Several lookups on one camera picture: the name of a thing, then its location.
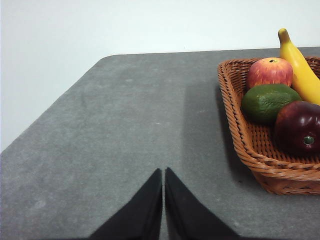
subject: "apple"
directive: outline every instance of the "apple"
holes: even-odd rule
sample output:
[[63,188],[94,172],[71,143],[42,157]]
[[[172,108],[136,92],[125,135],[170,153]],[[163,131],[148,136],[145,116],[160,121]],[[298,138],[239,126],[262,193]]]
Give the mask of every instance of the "apple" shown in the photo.
[[278,112],[274,125],[277,145],[297,156],[320,155],[320,105],[293,101]]
[[256,61],[249,68],[248,89],[262,84],[285,84],[291,86],[294,71],[291,64],[279,57],[267,57]]

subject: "gray table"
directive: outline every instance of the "gray table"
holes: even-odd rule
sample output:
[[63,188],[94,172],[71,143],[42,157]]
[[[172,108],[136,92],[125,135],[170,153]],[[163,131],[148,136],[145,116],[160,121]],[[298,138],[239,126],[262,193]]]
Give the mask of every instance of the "gray table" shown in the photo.
[[[320,56],[320,47],[302,48]],[[171,167],[238,234],[318,240],[320,196],[267,193],[237,157],[217,64],[279,49],[98,61],[1,154],[1,239],[86,237]],[[163,213],[160,239],[168,232]]]

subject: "woven basket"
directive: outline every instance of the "woven basket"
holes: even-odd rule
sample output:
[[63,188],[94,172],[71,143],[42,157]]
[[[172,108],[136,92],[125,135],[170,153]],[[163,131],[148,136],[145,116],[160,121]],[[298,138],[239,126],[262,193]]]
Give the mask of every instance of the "woven basket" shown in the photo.
[[[320,195],[320,154],[296,157],[282,152],[272,140],[273,127],[249,122],[241,112],[249,68],[259,59],[227,60],[217,68],[234,149],[269,193]],[[320,57],[306,60],[319,77]]]

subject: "yellow banana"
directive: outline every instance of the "yellow banana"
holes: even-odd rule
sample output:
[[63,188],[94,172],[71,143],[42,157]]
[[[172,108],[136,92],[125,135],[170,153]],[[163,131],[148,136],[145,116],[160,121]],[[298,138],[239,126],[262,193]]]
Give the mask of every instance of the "yellow banana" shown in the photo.
[[320,105],[320,80],[308,65],[305,57],[291,42],[285,28],[278,31],[280,58],[287,60],[293,68],[292,88],[302,100]]

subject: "apple stem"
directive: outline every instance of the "apple stem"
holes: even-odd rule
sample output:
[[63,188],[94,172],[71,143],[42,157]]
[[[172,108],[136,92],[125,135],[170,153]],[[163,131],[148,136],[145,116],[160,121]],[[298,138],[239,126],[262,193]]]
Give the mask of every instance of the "apple stem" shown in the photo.
[[305,136],[303,138],[303,143],[306,145],[313,144],[314,142],[315,142],[315,139],[312,136]]

